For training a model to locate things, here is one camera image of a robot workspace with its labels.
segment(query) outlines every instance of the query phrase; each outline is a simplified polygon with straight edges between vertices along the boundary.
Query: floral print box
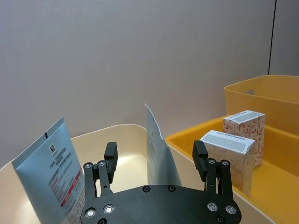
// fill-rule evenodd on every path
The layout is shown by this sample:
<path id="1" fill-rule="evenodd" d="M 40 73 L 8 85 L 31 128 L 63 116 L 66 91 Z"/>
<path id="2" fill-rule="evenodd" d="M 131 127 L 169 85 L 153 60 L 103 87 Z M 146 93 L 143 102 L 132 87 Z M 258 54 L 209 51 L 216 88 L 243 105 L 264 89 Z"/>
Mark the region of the floral print box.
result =
<path id="1" fill-rule="evenodd" d="M 254 111 L 243 111 L 224 118 L 225 133 L 256 140 L 254 148 L 254 167 L 263 162 L 263 142 L 265 133 L 265 115 Z"/>
<path id="2" fill-rule="evenodd" d="M 213 130 L 202 137 L 201 141 L 204 142 L 210 158 L 230 161 L 232 184 L 250 196 L 256 141 Z"/>

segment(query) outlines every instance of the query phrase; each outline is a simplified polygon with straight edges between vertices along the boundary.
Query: light blue tube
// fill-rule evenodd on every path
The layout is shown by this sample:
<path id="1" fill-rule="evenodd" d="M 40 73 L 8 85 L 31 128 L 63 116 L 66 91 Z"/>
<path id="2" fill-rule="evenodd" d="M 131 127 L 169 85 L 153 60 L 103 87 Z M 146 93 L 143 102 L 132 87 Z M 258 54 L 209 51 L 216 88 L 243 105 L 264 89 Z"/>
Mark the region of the light blue tube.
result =
<path id="1" fill-rule="evenodd" d="M 63 117 L 12 164 L 41 224 L 81 223 L 84 176 Z"/>

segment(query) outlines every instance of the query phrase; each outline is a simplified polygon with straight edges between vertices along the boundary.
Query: white label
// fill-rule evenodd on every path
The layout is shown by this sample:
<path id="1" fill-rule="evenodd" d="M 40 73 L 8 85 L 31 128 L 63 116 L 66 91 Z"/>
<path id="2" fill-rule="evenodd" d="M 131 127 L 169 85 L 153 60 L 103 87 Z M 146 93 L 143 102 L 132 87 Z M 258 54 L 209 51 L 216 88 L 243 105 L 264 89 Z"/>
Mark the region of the white label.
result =
<path id="1" fill-rule="evenodd" d="M 213 130 L 202 137 L 201 141 L 241 154 L 246 154 L 248 149 L 255 142 L 252 139 Z"/>
<path id="2" fill-rule="evenodd" d="M 231 120 L 240 125 L 241 123 L 247 122 L 249 120 L 252 120 L 252 119 L 255 119 L 255 118 L 258 118 L 261 116 L 264 116 L 264 114 L 258 113 L 255 111 L 243 111 L 241 113 L 236 113 L 236 114 L 226 117 L 224 119 Z"/>

